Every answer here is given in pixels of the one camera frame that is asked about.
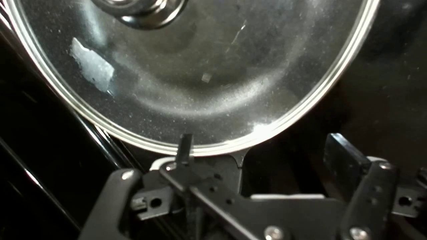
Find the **pot lid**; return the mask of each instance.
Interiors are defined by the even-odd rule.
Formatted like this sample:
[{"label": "pot lid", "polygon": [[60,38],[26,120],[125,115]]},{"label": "pot lid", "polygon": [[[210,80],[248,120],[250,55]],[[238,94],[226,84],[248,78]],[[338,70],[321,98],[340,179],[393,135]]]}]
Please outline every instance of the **pot lid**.
[{"label": "pot lid", "polygon": [[141,2],[166,11],[152,15],[100,2],[138,0],[5,4],[37,68],[73,110],[160,154],[173,155],[180,135],[192,134],[194,156],[248,148],[298,120],[354,58],[378,4]]}]

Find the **lid knob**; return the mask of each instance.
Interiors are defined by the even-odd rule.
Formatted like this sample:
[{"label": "lid knob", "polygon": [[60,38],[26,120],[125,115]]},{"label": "lid knob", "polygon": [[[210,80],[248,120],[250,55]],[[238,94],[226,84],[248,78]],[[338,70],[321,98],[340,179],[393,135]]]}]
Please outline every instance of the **lid knob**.
[{"label": "lid knob", "polygon": [[140,30],[156,30],[172,23],[186,0],[92,0],[121,23]]}]

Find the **metal rim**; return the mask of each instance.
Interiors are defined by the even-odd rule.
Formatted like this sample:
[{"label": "metal rim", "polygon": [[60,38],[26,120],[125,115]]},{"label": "metal rim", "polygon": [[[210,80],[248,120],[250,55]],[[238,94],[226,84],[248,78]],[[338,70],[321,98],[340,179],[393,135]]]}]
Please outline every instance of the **metal rim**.
[{"label": "metal rim", "polygon": [[[313,90],[302,100],[300,100],[300,103],[296,104],[290,111],[288,111],[274,123],[269,124],[262,132],[252,132],[246,136],[224,142],[220,144],[194,146],[192,150],[192,155],[214,156],[249,148],[278,135],[280,132],[290,127],[293,123],[296,123],[300,118],[302,118],[334,86],[334,83],[342,75],[344,70],[354,59],[373,23],[378,3],[380,0],[362,2],[354,26],[334,63],[321,78],[321,80],[316,84],[316,87],[313,87]],[[32,40],[33,38],[30,35],[30,31],[26,28],[24,18],[21,18],[18,12],[18,3],[16,0],[5,0],[5,7],[7,10],[7,14],[10,15],[13,31],[18,36],[28,55],[30,56],[38,71],[42,74],[42,76],[46,79],[49,86],[66,104],[69,104],[76,112],[78,112],[81,116],[88,119],[94,126],[105,130],[109,135],[125,143],[157,154],[176,154],[177,146],[154,142],[146,138],[141,138],[130,131],[126,131],[122,127],[112,123],[110,120],[100,115],[97,111],[89,107],[82,99],[80,99],[72,90],[69,90],[66,84],[61,82],[58,74],[53,71],[46,58],[41,54],[41,51],[38,51],[37,44]]]}]

